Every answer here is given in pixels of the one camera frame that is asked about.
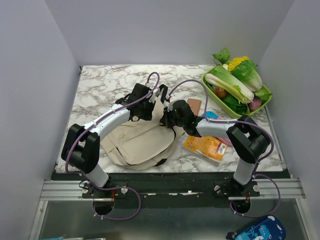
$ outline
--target orange package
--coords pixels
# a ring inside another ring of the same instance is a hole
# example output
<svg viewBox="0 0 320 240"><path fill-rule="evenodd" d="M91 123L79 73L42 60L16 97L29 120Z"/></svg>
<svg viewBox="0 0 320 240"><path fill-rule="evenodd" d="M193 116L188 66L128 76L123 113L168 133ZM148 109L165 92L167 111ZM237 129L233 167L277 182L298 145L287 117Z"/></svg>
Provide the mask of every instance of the orange package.
<svg viewBox="0 0 320 240"><path fill-rule="evenodd" d="M212 136L189 136L184 147L220 163L228 146Z"/></svg>

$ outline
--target vegetable basket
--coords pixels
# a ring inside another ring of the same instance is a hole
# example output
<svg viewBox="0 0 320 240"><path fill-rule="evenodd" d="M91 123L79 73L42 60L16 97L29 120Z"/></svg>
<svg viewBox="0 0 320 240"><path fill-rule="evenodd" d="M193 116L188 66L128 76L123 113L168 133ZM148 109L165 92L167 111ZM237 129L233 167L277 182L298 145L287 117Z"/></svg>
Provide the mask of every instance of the vegetable basket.
<svg viewBox="0 0 320 240"><path fill-rule="evenodd" d="M204 86L206 87L207 91L208 91L208 95L210 96L210 98L212 98L212 100L221 108L223 109L230 117L238 119L240 118L242 115L234 112L230 107L228 107L220 98L217 97L217 95L214 94L214 92L208 87L208 84L205 80L205 75L208 74L212 69L210 69L209 71L207 71L201 78L201 82L204 84ZM262 85L263 90L265 90L268 93L271 93L270 90L265 86ZM267 103L271 100L272 95L270 95L269 99L264 102L258 109L256 109L255 111L250 112L249 116L255 114L256 112L260 111L265 105L267 105Z"/></svg>

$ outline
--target gray wall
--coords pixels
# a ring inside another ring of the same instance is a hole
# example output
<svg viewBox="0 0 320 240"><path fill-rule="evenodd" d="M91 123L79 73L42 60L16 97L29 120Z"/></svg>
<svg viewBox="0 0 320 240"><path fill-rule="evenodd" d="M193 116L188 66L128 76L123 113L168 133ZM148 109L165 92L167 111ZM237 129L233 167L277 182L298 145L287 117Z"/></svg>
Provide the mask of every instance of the gray wall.
<svg viewBox="0 0 320 240"><path fill-rule="evenodd" d="M82 65L259 63L294 0L46 0Z"/></svg>
<svg viewBox="0 0 320 240"><path fill-rule="evenodd" d="M28 239L79 67L43 0L0 7L0 239Z"/></svg>
<svg viewBox="0 0 320 240"><path fill-rule="evenodd" d="M320 1L296 0L259 65L288 168L300 177L320 234Z"/></svg>

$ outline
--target canvas bag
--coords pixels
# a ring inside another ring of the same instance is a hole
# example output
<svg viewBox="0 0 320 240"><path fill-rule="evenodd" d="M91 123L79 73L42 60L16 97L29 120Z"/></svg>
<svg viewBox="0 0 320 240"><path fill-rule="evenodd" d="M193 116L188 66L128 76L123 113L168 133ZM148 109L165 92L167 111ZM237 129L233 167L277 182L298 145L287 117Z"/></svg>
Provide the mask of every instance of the canvas bag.
<svg viewBox="0 0 320 240"><path fill-rule="evenodd" d="M155 101L151 121L128 121L100 142L114 164L144 170L163 164L176 149L177 139L184 130L160 126L164 105L157 97Z"/></svg>

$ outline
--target marble table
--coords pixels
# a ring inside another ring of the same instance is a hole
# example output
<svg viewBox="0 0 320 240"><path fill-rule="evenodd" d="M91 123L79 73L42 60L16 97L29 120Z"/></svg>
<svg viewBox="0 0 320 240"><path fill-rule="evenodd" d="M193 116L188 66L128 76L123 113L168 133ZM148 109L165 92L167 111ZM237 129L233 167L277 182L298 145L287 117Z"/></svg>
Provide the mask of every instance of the marble table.
<svg viewBox="0 0 320 240"><path fill-rule="evenodd" d="M136 83L145 83L151 72L160 74L160 84L172 89L177 83L186 79L200 80L201 76L211 69L212 65L106 65L84 66L74 99L68 127L73 124L83 125L91 122L111 108L114 102L130 93ZM196 82L187 82L174 92L175 98L194 98L202 101L200 114L204 112L205 94L202 86ZM209 99L208 111L212 111L223 119L231 119L213 100ZM254 121L270 133L272 126L265 109L252 116ZM115 165L100 147L99 164L107 173L187 173L187 172L234 172L239 157L233 147L228 147L222 162L216 163L196 156L183 148L187 135L184 134L177 144L174 153L160 165L146 170L130 170ZM271 156L261 161L258 171L282 171L284 161L277 147ZM65 161L60 156L56 165L57 173L65 173Z"/></svg>

